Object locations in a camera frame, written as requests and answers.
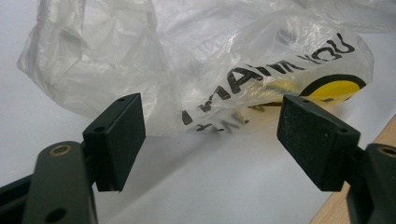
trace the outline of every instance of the plastic bag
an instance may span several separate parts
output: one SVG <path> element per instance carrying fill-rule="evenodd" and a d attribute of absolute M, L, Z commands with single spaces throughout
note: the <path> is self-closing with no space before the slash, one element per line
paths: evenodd
<path fill-rule="evenodd" d="M 276 111 L 262 104 L 285 93 L 332 104 L 372 81 L 362 39 L 306 6 L 42 0 L 18 67 L 57 104 L 92 118 L 141 92 L 148 135 L 254 129 L 264 108 Z"/>

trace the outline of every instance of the white background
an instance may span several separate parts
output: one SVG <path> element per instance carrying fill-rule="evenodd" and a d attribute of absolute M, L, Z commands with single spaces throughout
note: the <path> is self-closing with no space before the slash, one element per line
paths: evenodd
<path fill-rule="evenodd" d="M 0 3 L 0 186 L 33 172 L 54 143 L 82 141 L 91 122 L 51 101 L 16 67 L 36 1 Z M 372 142 L 396 113 L 396 34 L 362 35 L 374 82 L 335 114 Z M 122 193 L 95 193 L 101 223 L 308 223 L 329 193 L 311 183 L 276 140 L 256 133 L 148 137 Z"/>

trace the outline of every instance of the black plastic jaw pad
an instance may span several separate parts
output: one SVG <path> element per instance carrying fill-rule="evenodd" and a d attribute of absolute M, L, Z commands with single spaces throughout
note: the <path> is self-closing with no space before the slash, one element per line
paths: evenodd
<path fill-rule="evenodd" d="M 322 191 L 341 190 L 344 159 L 357 149 L 360 135 L 308 100 L 283 98 L 277 138 Z"/>
<path fill-rule="evenodd" d="M 93 156 L 99 191 L 121 191 L 146 138 L 140 94 L 114 102 L 84 131 L 86 157 Z"/>

